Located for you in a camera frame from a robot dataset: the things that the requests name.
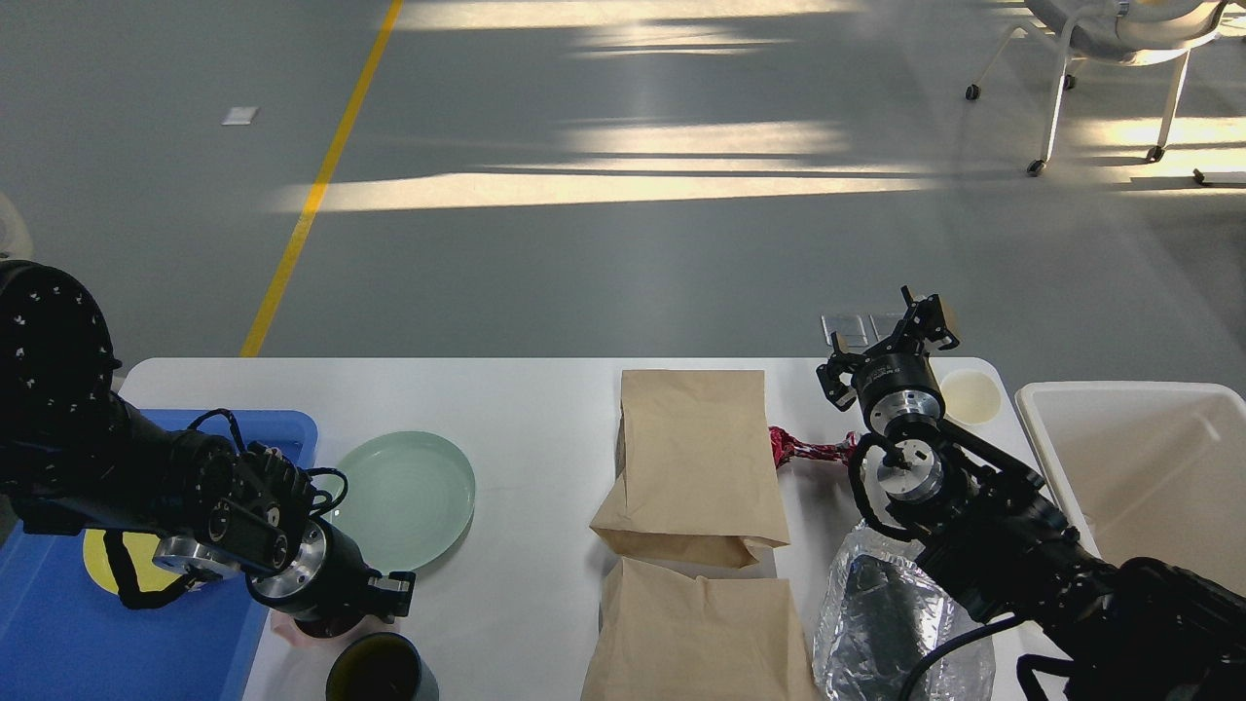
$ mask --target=pink object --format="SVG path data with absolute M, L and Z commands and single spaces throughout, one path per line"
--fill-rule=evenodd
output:
M 792 458 L 807 458 L 810 461 L 826 461 L 831 463 L 847 463 L 856 449 L 856 433 L 849 433 L 842 443 L 835 446 L 817 446 L 796 441 L 786 431 L 770 427 L 770 449 L 775 457 L 775 469 Z

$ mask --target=yellow plate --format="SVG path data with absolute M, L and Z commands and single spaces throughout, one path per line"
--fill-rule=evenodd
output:
M 135 573 L 138 574 L 138 589 L 155 591 L 164 589 L 177 575 L 162 570 L 152 564 L 152 555 L 159 539 L 150 533 L 126 533 L 121 542 L 130 550 L 130 559 L 135 562 Z M 108 555 L 103 550 L 103 532 L 87 529 L 86 538 L 82 539 L 82 564 L 86 572 L 100 589 L 117 593 L 117 580 L 112 578 L 112 568 L 108 567 Z

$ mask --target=blue tray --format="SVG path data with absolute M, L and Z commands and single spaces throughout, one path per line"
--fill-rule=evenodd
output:
M 146 411 L 166 431 L 198 411 Z M 299 412 L 234 412 L 243 441 L 310 468 L 316 427 Z M 228 436 L 223 418 L 201 431 Z M 82 565 L 82 537 L 26 535 L 0 549 L 0 697 L 233 701 L 242 697 L 268 610 L 243 578 L 152 611 L 131 611 Z

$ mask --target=dark green cup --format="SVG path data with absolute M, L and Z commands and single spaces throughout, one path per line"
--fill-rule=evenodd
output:
M 328 701 L 436 701 L 437 680 L 411 641 L 374 633 L 350 644 L 329 670 Z

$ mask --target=light green plate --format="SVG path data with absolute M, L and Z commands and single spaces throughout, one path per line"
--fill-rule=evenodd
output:
M 364 443 L 338 463 L 350 492 L 330 517 L 384 574 L 437 559 L 471 522 L 476 476 L 457 446 L 417 431 Z

